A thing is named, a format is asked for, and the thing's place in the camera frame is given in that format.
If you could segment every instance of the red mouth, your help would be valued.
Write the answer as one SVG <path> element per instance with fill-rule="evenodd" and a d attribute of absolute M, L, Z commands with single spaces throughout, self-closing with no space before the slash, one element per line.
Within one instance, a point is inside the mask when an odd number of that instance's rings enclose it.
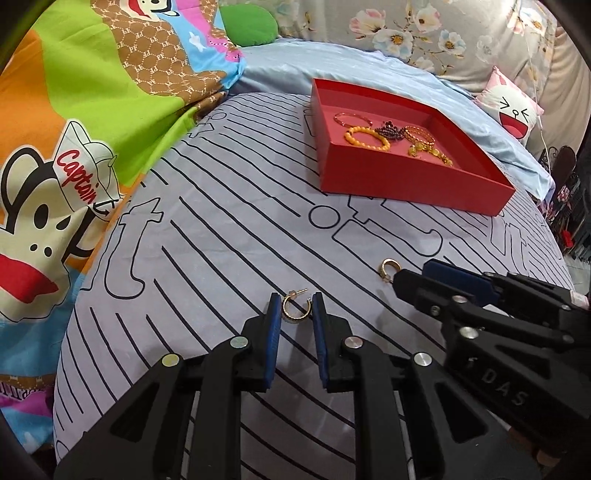
<path fill-rule="evenodd" d="M 57 292 L 58 288 L 36 268 L 0 254 L 0 288 L 17 300 L 31 303 L 37 295 Z"/>
<path fill-rule="evenodd" d="M 499 119 L 501 120 L 501 125 L 505 128 L 505 130 L 507 130 L 517 140 L 521 140 L 523 137 L 525 137 L 527 131 L 529 130 L 529 127 L 526 124 L 505 113 L 500 112 Z"/>
<path fill-rule="evenodd" d="M 138 0 L 129 0 L 129 8 L 132 9 L 135 13 L 137 13 L 138 15 L 142 16 L 142 17 L 148 17 L 148 15 L 146 15 L 141 7 L 139 6 L 139 2 Z"/>

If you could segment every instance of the gold chain bracelet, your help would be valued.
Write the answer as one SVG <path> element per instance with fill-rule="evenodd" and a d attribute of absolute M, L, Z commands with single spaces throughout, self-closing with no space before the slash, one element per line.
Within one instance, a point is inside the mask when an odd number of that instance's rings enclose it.
<path fill-rule="evenodd" d="M 428 152 L 434 157 L 439 158 L 439 160 L 441 160 L 448 167 L 453 166 L 452 159 L 445 155 L 441 150 L 435 148 L 435 139 L 424 128 L 404 127 L 402 129 L 402 134 L 404 135 L 404 138 L 412 143 L 411 147 L 408 149 L 408 154 L 411 157 L 418 156 L 417 152 Z"/>

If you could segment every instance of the cartoon monkey face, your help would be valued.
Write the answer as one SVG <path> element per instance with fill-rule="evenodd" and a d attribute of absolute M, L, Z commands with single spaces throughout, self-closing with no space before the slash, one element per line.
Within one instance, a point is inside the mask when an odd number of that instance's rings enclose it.
<path fill-rule="evenodd" d="M 131 17 L 159 22 L 156 13 L 178 17 L 179 13 L 172 10 L 171 0 L 119 0 L 119 6 Z"/>
<path fill-rule="evenodd" d="M 89 222 L 72 212 L 52 162 L 31 147 L 15 152 L 0 171 L 0 319 L 42 319 L 70 288 L 64 261 Z"/>

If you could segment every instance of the orange beaded bracelet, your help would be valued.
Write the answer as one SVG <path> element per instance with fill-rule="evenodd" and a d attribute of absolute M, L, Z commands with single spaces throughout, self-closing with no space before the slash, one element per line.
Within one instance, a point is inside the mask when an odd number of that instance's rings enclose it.
<path fill-rule="evenodd" d="M 374 147 L 373 145 L 368 145 L 363 142 L 360 142 L 359 140 L 357 140 L 353 137 L 353 134 L 356 134 L 356 133 L 364 133 L 364 134 L 371 135 L 372 137 L 380 140 L 380 142 L 382 142 L 382 146 L 381 147 Z M 380 150 L 380 151 L 390 150 L 390 142 L 388 141 L 388 139 L 383 137 L 382 135 L 380 135 L 375 130 L 373 130 L 372 128 L 369 128 L 369 127 L 349 128 L 345 132 L 345 140 L 347 142 L 349 142 L 351 145 L 355 145 L 356 147 L 363 147 L 363 148 L 368 148 L 370 150 Z"/>

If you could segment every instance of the floral pillow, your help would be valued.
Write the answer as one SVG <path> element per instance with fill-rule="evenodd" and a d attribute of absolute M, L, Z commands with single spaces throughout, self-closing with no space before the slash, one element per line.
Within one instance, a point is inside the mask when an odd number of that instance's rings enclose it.
<path fill-rule="evenodd" d="M 498 65 L 539 98 L 554 52 L 557 22 L 537 0 L 220 0 L 244 2 L 283 36 L 379 50 L 474 94 Z"/>
<path fill-rule="evenodd" d="M 486 89 L 476 97 L 475 103 L 522 145 L 527 143 L 538 117 L 544 113 L 537 103 L 505 77 L 497 67 L 492 69 L 491 79 Z"/>

